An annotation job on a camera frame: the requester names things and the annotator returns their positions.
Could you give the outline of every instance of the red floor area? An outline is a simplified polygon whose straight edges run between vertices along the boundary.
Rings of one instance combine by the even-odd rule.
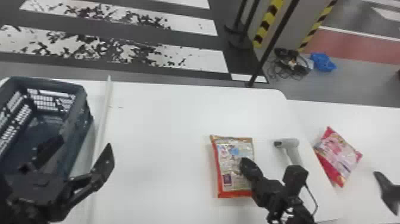
[[[324,52],[330,57],[400,64],[400,42],[319,29],[305,53]]]

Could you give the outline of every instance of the pink snack bag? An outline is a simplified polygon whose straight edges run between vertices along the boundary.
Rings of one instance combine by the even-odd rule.
[[[331,127],[327,127],[321,141],[314,146],[314,152],[329,179],[340,187],[344,186],[363,156]]]

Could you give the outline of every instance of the gray floor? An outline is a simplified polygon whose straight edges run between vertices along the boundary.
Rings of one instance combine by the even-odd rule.
[[[400,67],[338,58],[332,58],[332,61],[336,63],[338,69],[331,73],[312,71],[301,81],[293,79],[271,80],[271,85],[257,84],[255,87],[279,89],[289,99],[400,107],[400,79],[396,75],[396,71]],[[41,64],[1,61],[0,68],[2,70],[0,77],[33,76],[58,79],[105,80],[110,74],[113,80],[120,82],[173,83],[244,88],[243,82],[236,81],[160,76]]]

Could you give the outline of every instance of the black plastic basket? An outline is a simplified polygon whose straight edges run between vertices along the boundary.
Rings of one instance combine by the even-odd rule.
[[[38,145],[61,135],[64,145],[41,171],[68,177],[92,121],[82,86],[9,78],[0,87],[0,172],[15,173]]]

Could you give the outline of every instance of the blue plastic bag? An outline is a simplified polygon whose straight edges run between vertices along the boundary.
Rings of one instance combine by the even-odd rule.
[[[336,65],[329,60],[325,53],[311,53],[310,59],[314,61],[315,67],[319,71],[333,71]]]

